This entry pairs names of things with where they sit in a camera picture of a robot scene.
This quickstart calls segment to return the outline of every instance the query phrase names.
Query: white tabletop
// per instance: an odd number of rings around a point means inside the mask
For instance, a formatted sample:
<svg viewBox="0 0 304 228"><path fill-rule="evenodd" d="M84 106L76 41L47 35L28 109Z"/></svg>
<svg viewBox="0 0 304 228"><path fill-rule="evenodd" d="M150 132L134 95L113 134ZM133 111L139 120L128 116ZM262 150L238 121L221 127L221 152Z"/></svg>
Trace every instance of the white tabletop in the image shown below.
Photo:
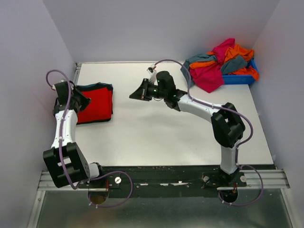
<svg viewBox="0 0 304 228"><path fill-rule="evenodd" d="M163 101L129 99L149 78L151 63L82 64L78 85L97 82L113 85L113 115L109 122L76 127L76 142L89 163L102 166L215 165L220 164L220 145L209 122L172 110ZM177 88L186 90L186 81L175 63L162 63ZM241 164L273 164L257 111L247 85L224 85L208 94L198 87L191 94L213 103L233 103L251 121L253 138L239 151ZM249 135L246 125L243 139Z"/></svg>

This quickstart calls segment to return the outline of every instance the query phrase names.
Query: pink cloth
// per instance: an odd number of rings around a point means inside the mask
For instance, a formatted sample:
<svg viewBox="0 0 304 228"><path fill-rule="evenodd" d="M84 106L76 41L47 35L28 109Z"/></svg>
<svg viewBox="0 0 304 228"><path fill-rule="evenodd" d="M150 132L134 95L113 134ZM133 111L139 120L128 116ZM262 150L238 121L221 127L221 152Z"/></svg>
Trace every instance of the pink cloth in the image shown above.
<svg viewBox="0 0 304 228"><path fill-rule="evenodd" d="M195 84L208 93L224 84L223 75L218 63L196 69L190 68L190 74Z"/></svg>
<svg viewBox="0 0 304 228"><path fill-rule="evenodd" d="M206 67L192 69L190 74L195 84L208 93L213 92L224 84L224 79L220 68L225 61L225 52L228 48L234 48L235 39L226 39L223 43L213 48L212 52L217 58L217 62Z"/></svg>
<svg viewBox="0 0 304 228"><path fill-rule="evenodd" d="M234 44L236 42L236 39L229 38L226 39L223 43L213 48L212 52L214 52L216 58L218 59L218 63L221 65L224 64L225 61L225 53L228 48L234 48Z"/></svg>

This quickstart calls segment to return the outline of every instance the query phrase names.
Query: blue plastic bin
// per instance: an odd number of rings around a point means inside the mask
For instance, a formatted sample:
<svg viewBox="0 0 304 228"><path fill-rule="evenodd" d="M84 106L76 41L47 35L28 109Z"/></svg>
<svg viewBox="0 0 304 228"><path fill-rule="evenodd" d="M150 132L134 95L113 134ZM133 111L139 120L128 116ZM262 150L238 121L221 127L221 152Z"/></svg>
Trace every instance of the blue plastic bin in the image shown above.
<svg viewBox="0 0 304 228"><path fill-rule="evenodd" d="M252 66L255 70L257 70L254 59L250 60L247 67L249 66ZM223 79L225 85L235 85L235 84L251 85L252 83L255 82L255 79L251 75L223 75Z"/></svg>

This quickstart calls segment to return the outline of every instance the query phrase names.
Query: gray cloth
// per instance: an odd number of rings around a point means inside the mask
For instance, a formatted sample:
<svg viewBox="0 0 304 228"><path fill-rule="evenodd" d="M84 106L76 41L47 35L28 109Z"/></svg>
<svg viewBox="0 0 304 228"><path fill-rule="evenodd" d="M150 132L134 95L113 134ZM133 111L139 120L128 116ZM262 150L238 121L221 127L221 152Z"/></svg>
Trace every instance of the gray cloth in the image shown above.
<svg viewBox="0 0 304 228"><path fill-rule="evenodd" d="M222 75L227 75L244 67L247 67L247 62L242 56L237 56L236 58L227 61L220 68Z"/></svg>
<svg viewBox="0 0 304 228"><path fill-rule="evenodd" d="M207 55L207 54L199 54L197 56L193 56L191 58L186 59L190 64L195 62L209 62L209 61L217 61L215 55Z"/></svg>
<svg viewBox="0 0 304 228"><path fill-rule="evenodd" d="M191 58L186 59L186 61L184 62L184 66L189 70L190 64L191 63L195 63L195 62L209 62L209 61L217 61L217 58L215 57L215 55L207 55L207 54L199 54L196 56L193 56ZM189 82L189 76L187 71L182 67L180 69L180 71L182 72L182 74L184 75L187 84L189 85L190 83L190 87L194 86L195 83L191 77L191 80Z"/></svg>
<svg viewBox="0 0 304 228"><path fill-rule="evenodd" d="M186 60L186 61L184 62L183 65L189 70L189 66L190 66L189 61ZM186 79L186 82L187 82L187 85L190 84L190 87L194 86L195 83L194 83L192 77L191 77L190 82L189 82L188 72L187 72L183 67L180 69L180 71L181 71L182 74L184 75L184 77L185 77L185 79Z"/></svg>

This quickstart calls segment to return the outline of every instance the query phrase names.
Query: bolt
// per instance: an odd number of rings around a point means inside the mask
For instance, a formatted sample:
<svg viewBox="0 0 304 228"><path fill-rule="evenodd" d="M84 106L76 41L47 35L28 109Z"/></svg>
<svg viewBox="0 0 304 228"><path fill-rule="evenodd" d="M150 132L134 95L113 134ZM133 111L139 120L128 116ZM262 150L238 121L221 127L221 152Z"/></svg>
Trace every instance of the bolt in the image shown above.
<svg viewBox="0 0 304 228"><path fill-rule="evenodd" d="M241 182L245 183L247 181L247 178L245 176L240 177Z"/></svg>
<svg viewBox="0 0 304 228"><path fill-rule="evenodd" d="M116 177L115 178L115 183L119 184L120 182L122 182L122 179L120 177Z"/></svg>
<svg viewBox="0 0 304 228"><path fill-rule="evenodd" d="M204 178L203 178L203 181L204 182L207 182L209 180L209 177L207 177L207 176L205 176Z"/></svg>

